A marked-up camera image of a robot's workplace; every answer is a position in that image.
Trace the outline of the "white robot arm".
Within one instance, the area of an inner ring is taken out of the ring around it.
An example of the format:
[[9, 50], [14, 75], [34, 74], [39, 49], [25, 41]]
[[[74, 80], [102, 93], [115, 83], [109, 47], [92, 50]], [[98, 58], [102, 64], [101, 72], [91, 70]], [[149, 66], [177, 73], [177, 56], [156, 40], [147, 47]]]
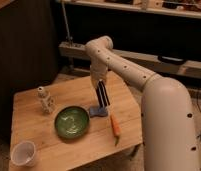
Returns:
[[108, 36], [85, 45], [93, 85], [112, 70], [142, 92], [144, 171], [200, 171], [192, 100], [178, 80], [164, 77], [113, 52]]

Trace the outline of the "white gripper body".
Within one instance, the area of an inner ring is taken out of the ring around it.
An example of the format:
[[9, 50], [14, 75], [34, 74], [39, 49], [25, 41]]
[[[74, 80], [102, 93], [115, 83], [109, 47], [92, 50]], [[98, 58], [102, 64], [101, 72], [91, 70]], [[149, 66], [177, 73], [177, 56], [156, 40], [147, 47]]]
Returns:
[[107, 81], [107, 73], [108, 73], [107, 67], [96, 69], [95, 67], [90, 66], [91, 83], [94, 88], [97, 88], [99, 81], [103, 82]]

